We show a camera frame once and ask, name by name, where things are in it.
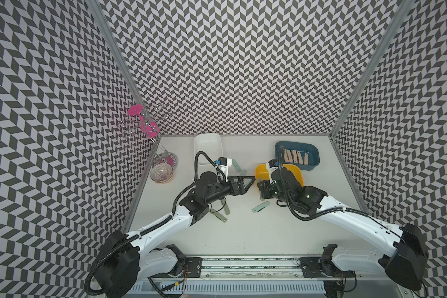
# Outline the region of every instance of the black cable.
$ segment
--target black cable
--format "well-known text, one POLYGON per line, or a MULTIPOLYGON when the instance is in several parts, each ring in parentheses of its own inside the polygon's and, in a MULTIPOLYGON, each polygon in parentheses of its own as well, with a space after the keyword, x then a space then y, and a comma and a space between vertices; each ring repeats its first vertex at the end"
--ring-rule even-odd
POLYGON ((278 207, 287 207, 288 205, 280 205, 279 204, 279 202, 282 202, 282 203, 284 203, 282 200, 276 200, 276 205, 278 206, 278 207))
POLYGON ((164 224, 166 224, 168 221, 170 221, 172 219, 172 215, 169 215, 166 219, 164 219, 163 221, 161 221, 160 223, 151 226, 150 228, 142 231, 139 233, 139 235, 134 235, 129 239, 126 239, 124 242, 120 243, 118 246, 114 247, 109 253, 107 253, 103 258, 101 258, 99 261, 97 261, 93 267, 91 267, 91 270, 88 273, 88 276, 86 277, 86 279, 84 280, 84 291, 86 292, 86 294, 88 295, 92 295, 92 296, 96 296, 96 295, 101 295, 104 293, 103 289, 99 289, 99 290, 95 290, 95 289, 91 289, 91 280, 94 276, 94 274, 96 273, 96 271, 98 271, 98 268, 101 267, 102 264, 104 264, 104 262, 106 262, 107 259, 109 259, 111 256, 113 256, 115 253, 117 253, 118 251, 120 251, 123 247, 125 247, 126 245, 128 245, 129 243, 131 243, 134 240, 139 239, 139 236, 143 236, 148 234, 149 232, 154 231, 155 229, 160 228, 161 226, 163 226, 164 224))
POLYGON ((184 188, 175 198, 174 202, 172 203, 172 214, 175 214, 175 208, 177 208, 177 202, 179 201, 180 197, 189 189, 191 189, 192 187, 194 187, 195 182, 192 182, 191 185, 189 185, 188 187, 184 188))
POLYGON ((399 236, 398 234, 396 234, 396 233, 394 233, 393 231, 389 230, 386 226, 384 226, 384 225, 382 225, 381 223, 379 223, 379 222, 377 221, 376 218, 370 216, 370 215, 367 214, 367 213, 366 213, 366 217, 367 217, 367 218, 370 218, 370 219, 372 219, 372 220, 374 220, 378 225, 380 225, 380 226, 383 227, 384 229, 388 230, 389 232, 391 232, 391 233, 393 233, 394 235, 396 235, 397 237, 399 237, 399 239, 400 239, 402 242, 404 242, 405 245, 407 245, 406 242, 404 241, 404 239, 402 239, 401 236, 399 236))
POLYGON ((156 292, 159 293, 159 295, 161 295, 161 297, 163 298, 170 298, 169 296, 167 296, 166 294, 164 294, 161 289, 154 283, 154 281, 152 280, 151 277, 148 277, 147 280, 149 280, 150 284, 152 285, 152 287, 156 290, 156 292))
POLYGON ((282 174, 284 152, 285 152, 284 147, 280 146, 280 148, 278 150, 278 173, 280 174, 280 183, 282 184, 282 187, 283 187, 283 195, 285 197, 285 202, 286 202, 288 208, 290 209, 290 211, 292 211, 292 209, 290 207, 290 202, 288 201, 288 197, 286 196, 286 186, 285 186, 285 182, 283 181, 283 174, 282 174))
POLYGON ((224 199, 225 199, 225 203, 222 205, 222 208, 220 208, 220 209, 217 210, 217 211, 210 211, 210 213, 217 213, 217 212, 219 212, 220 210, 224 209, 225 206, 227 205, 227 198, 224 198, 224 199))
POLYGON ((200 155, 203 155, 203 156, 207 159, 207 161, 208 161, 211 165, 214 166, 214 168, 217 170, 217 173, 220 174, 220 175, 222 176, 222 179, 220 179, 220 176, 217 175, 217 177, 218 177, 220 183, 224 183, 224 182, 225 182, 225 174, 222 172, 222 170, 220 170, 220 168, 215 164, 215 162, 213 162, 213 161, 210 159, 210 157, 209 157, 207 154, 205 154, 205 152, 203 152, 203 151, 199 151, 199 152, 197 152, 197 154, 195 155, 195 160, 194 160, 194 181, 197 181, 197 179, 199 178, 199 175, 198 175, 198 173, 197 173, 197 167, 198 167, 197 162, 199 161, 199 156, 200 156, 200 155))
POLYGON ((416 291, 414 291, 414 290, 412 290, 412 292, 417 296, 417 297, 419 297, 419 298, 427 298, 427 296, 429 296, 429 289, 427 289, 427 286, 426 286, 426 284, 423 282, 423 281, 421 281, 421 283, 422 283, 422 285, 424 286, 424 296, 419 296, 417 293, 416 293, 416 291))
POLYGON ((88 273, 88 276, 86 277, 86 279, 84 280, 84 291, 86 292, 86 294, 88 295, 92 295, 92 296, 96 296, 96 295, 101 295, 104 293, 103 289, 99 289, 99 290, 95 290, 95 289, 91 289, 91 279, 93 278, 94 274, 96 273, 96 271, 98 270, 99 267, 101 267, 101 265, 107 260, 109 259, 113 254, 115 254, 116 252, 118 252, 119 250, 121 250, 121 248, 125 247, 126 245, 128 245, 129 243, 131 243, 132 241, 136 240, 139 238, 139 235, 134 235, 129 239, 126 239, 124 242, 122 242, 121 244, 119 244, 118 246, 114 247, 109 253, 107 253, 102 259, 100 259, 98 262, 96 262, 94 264, 93 267, 91 267, 91 270, 88 273))
POLYGON ((358 279, 356 278, 356 272, 353 271, 353 274, 354 274, 354 287, 352 289, 350 289, 350 290, 347 290, 347 291, 344 290, 345 293, 354 291, 354 289, 356 289, 356 286, 358 285, 358 279))

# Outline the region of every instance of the red wire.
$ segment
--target red wire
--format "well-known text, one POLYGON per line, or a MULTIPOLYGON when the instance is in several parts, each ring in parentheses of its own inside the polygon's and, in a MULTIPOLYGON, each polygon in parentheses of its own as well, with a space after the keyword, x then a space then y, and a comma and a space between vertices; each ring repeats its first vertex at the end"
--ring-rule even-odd
POLYGON ((182 291, 184 291, 184 283, 185 278, 187 277, 187 273, 189 273, 189 265, 187 265, 187 271, 184 272, 184 279, 182 280, 182 291))

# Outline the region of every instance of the white table surface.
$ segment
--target white table surface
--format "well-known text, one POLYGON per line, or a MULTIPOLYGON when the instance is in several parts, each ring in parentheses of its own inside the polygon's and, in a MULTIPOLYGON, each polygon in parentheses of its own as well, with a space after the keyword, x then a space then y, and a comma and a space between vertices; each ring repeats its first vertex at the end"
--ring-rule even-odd
MULTIPOLYGON (((170 212, 175 197, 192 183, 193 138, 162 138, 161 143, 167 150, 178 156, 178 167, 172 181, 166 184, 160 185, 148 177, 131 230, 139 229, 170 212)), ((304 184, 320 188, 344 204, 359 209, 327 136, 223 136, 223 155, 235 158, 241 168, 247 170, 247 175, 253 176, 257 165, 274 159, 277 141, 315 145, 321 162, 312 171, 302 171, 304 184)), ((209 167, 203 169, 199 166, 199 175, 212 169, 209 167)), ((175 244, 183 253, 194 255, 321 254, 323 246, 334 243, 346 247, 371 247, 369 243, 332 223, 320 219, 300 221, 292 216, 288 208, 278 207, 275 199, 268 200, 270 206, 254 214, 252 208, 262 203, 255 184, 245 195, 227 197, 231 212, 226 215, 221 211, 228 218, 226 223, 208 213, 190 228, 167 239, 160 247, 175 244)), ((214 205, 216 210, 222 206, 219 202, 214 205)))

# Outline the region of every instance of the yellow bowl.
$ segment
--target yellow bowl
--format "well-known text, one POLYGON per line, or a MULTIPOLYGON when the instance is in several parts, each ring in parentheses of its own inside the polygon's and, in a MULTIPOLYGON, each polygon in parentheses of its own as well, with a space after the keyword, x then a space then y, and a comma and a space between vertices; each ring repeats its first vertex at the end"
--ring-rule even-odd
MULTIPOLYGON (((301 175, 301 170, 294 164, 283 164, 283 167, 293 173, 297 181, 304 186, 303 175, 301 175)), ((270 174, 266 169, 266 164, 259 164, 255 169, 255 180, 270 180, 270 174)))

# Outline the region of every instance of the chevron pattern wallpaper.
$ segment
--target chevron pattern wallpaper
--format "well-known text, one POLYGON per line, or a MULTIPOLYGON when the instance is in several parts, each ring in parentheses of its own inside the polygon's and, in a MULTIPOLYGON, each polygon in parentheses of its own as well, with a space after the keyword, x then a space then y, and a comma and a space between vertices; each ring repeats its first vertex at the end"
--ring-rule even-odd
POLYGON ((0 298, 83 297, 149 144, 82 0, 0 0, 0 298))
POLYGON ((447 297, 447 1, 417 2, 336 141, 374 215, 425 232, 447 297))
POLYGON ((164 134, 326 134, 399 0, 100 3, 164 134))

